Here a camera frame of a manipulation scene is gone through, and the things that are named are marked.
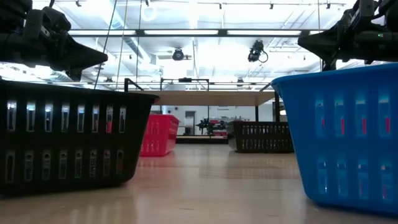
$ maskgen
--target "wall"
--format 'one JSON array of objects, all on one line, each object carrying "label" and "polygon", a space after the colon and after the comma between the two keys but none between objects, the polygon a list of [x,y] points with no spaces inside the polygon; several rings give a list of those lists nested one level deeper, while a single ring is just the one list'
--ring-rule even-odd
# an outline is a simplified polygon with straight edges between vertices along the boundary
[{"label": "wall", "polygon": [[[178,129],[178,134],[183,134],[185,128],[183,127],[185,121],[186,111],[195,111],[195,122],[198,124],[201,119],[207,118],[207,106],[177,106],[178,110],[174,110],[174,106],[163,106],[163,111],[166,113],[170,110],[172,115],[176,116],[180,120],[180,127]],[[159,111],[160,106],[152,106],[152,111]],[[259,106],[259,121],[272,121],[272,103],[267,102]],[[247,119],[249,121],[256,120],[256,114],[253,106],[227,106],[227,107],[210,107],[210,118],[220,118],[222,116],[228,118],[242,117],[242,119]],[[201,131],[199,127],[195,127],[195,134],[200,134]]]}]

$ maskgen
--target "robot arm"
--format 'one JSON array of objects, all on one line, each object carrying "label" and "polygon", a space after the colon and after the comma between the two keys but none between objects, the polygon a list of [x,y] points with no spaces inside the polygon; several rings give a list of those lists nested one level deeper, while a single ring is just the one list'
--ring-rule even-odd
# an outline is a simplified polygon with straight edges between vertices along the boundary
[{"label": "robot arm", "polygon": [[[372,20],[385,16],[385,24]],[[398,2],[396,0],[357,0],[352,9],[329,30],[301,36],[299,46],[323,60],[323,71],[336,69],[338,59],[398,62]]]},{"label": "robot arm", "polygon": [[82,70],[108,60],[73,40],[64,14],[51,7],[32,9],[32,0],[0,0],[0,24],[0,62],[49,66],[80,81]]}]

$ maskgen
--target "wooden floor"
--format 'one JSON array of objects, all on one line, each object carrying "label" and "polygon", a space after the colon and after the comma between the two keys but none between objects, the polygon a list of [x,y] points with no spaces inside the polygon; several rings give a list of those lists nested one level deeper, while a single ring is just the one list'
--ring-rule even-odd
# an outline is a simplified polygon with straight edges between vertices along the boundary
[{"label": "wooden floor", "polygon": [[0,198],[0,224],[397,223],[314,205],[293,154],[236,154],[227,145],[177,145],[142,158],[124,187]]}]

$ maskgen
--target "black plastic basket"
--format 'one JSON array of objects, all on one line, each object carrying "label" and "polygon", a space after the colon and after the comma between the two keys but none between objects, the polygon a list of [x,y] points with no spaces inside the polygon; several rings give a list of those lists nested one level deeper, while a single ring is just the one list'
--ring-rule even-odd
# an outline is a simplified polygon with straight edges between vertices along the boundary
[{"label": "black plastic basket", "polygon": [[157,98],[0,81],[1,192],[128,181]]},{"label": "black plastic basket", "polygon": [[228,142],[240,153],[294,152],[287,122],[230,122]]}]

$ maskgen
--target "red plastic basket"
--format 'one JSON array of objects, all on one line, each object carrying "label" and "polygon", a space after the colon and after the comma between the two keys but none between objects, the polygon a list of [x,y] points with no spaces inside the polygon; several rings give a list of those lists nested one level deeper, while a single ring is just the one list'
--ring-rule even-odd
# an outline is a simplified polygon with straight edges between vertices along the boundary
[{"label": "red plastic basket", "polygon": [[172,151],[179,123],[173,115],[149,115],[140,156],[165,156]]}]

